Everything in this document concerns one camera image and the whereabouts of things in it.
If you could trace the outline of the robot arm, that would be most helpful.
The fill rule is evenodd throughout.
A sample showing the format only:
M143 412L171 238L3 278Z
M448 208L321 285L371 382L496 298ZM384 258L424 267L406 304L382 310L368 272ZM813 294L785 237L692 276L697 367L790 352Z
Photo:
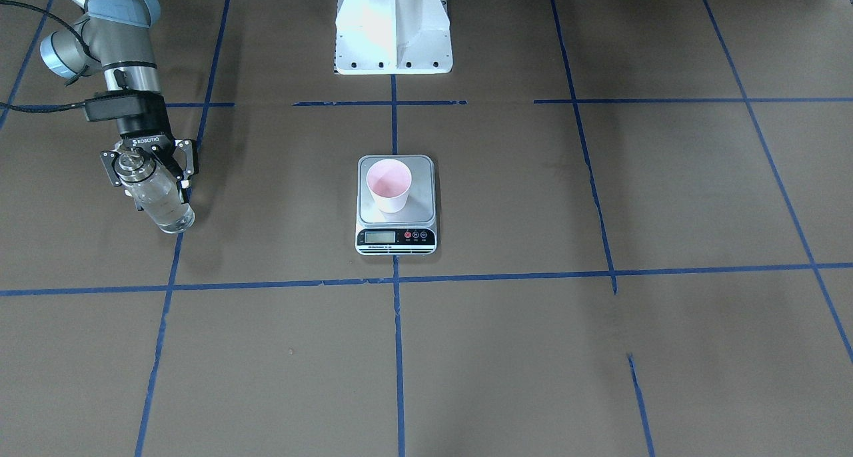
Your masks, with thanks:
M106 90L77 105L89 122L114 122L119 141L101 160L114 187L165 232L194 218L188 190L197 165L192 139L176 139L150 39L158 0L70 0L79 19L43 38L43 62L67 84L102 74Z

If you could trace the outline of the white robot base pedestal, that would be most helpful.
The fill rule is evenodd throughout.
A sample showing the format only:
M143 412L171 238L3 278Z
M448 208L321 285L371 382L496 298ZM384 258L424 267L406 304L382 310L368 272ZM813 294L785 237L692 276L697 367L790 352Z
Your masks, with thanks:
M448 0L337 0L340 75L438 75L454 67Z

